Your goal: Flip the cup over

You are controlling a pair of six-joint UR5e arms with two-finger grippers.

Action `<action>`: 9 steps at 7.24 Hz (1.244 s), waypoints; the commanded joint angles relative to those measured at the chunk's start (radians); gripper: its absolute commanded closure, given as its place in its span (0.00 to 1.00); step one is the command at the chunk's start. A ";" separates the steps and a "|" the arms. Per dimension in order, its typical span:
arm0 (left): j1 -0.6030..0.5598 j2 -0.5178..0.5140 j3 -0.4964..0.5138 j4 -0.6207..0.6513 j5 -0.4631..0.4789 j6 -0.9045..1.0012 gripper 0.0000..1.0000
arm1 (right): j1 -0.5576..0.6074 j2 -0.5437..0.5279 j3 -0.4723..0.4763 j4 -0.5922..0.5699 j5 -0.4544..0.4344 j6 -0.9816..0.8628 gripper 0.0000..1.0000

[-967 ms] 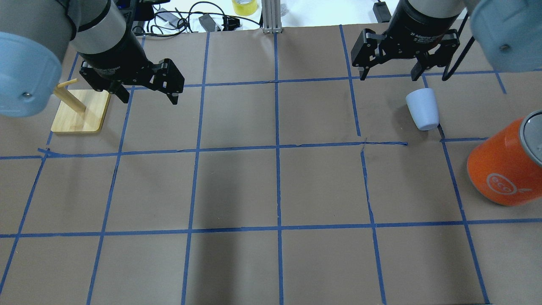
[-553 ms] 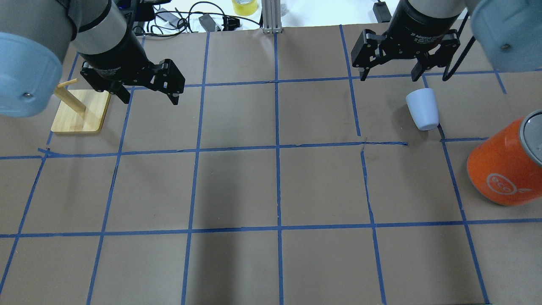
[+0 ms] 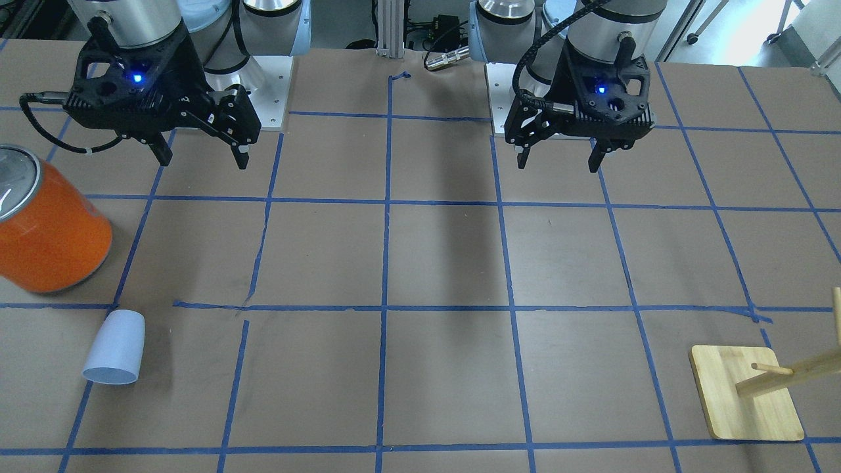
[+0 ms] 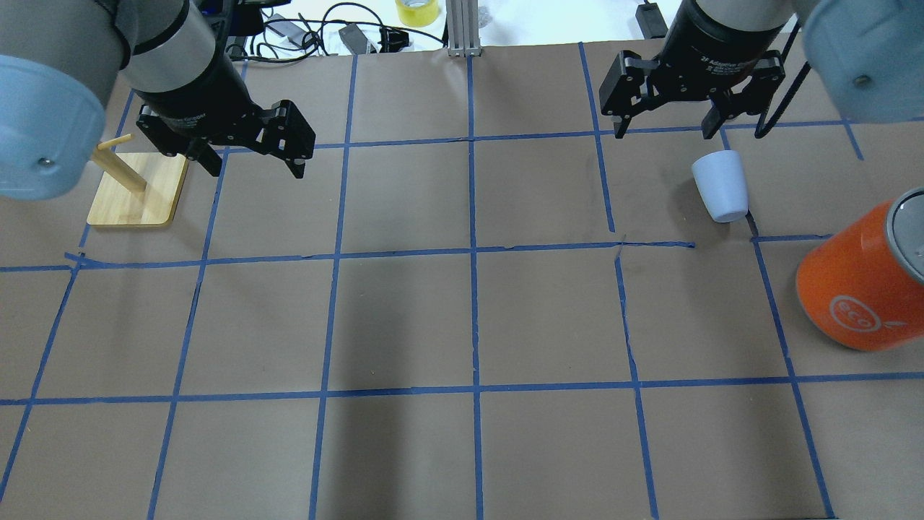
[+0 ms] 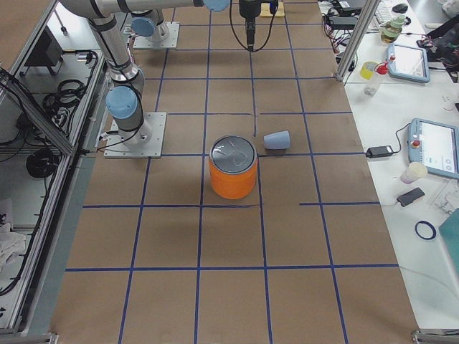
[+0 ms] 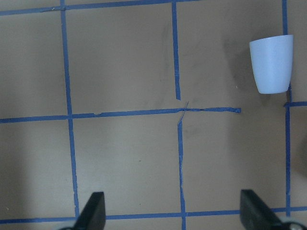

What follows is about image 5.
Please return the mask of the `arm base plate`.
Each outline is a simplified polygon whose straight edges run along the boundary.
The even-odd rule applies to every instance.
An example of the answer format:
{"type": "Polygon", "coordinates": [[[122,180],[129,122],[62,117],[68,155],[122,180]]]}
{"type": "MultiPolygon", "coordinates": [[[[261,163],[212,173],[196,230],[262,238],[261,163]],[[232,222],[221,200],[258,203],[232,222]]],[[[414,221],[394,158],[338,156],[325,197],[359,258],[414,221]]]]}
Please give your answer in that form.
{"type": "Polygon", "coordinates": [[[164,21],[155,29],[141,29],[134,31],[134,49],[176,49],[179,38],[180,23],[177,21],[164,21]]]}
{"type": "Polygon", "coordinates": [[[108,137],[105,158],[160,158],[162,154],[166,127],[165,112],[145,112],[144,122],[139,131],[132,133],[120,131],[108,137]]]}

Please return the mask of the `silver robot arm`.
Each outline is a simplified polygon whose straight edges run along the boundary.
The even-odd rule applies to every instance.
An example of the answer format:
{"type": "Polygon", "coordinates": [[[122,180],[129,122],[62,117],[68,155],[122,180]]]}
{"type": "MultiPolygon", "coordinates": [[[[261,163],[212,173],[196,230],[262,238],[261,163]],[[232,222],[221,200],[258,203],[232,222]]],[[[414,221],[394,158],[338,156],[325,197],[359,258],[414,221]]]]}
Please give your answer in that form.
{"type": "Polygon", "coordinates": [[[144,149],[150,141],[153,128],[143,112],[142,92],[144,76],[133,61],[118,30],[116,13],[132,16],[131,26],[143,37],[160,38],[164,29],[163,9],[177,7],[205,7],[221,12],[232,5],[231,1],[62,1],[61,4],[76,16],[87,19],[108,64],[108,72],[114,88],[106,96],[105,103],[118,126],[117,143],[106,148],[123,147],[123,152],[135,148],[144,149]]]}
{"type": "Polygon", "coordinates": [[[131,16],[131,29],[137,35],[152,42],[162,42],[169,37],[169,28],[161,9],[134,11],[131,16]]]}

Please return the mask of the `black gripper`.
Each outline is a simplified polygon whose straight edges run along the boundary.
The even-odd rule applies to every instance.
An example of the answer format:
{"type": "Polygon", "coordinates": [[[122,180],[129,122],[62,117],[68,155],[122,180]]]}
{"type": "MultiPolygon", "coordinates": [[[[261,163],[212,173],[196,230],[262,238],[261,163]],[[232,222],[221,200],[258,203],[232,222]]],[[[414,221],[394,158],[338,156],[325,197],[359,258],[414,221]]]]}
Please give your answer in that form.
{"type": "Polygon", "coordinates": [[[261,13],[261,0],[239,0],[239,13],[245,19],[255,19],[261,13]]]}

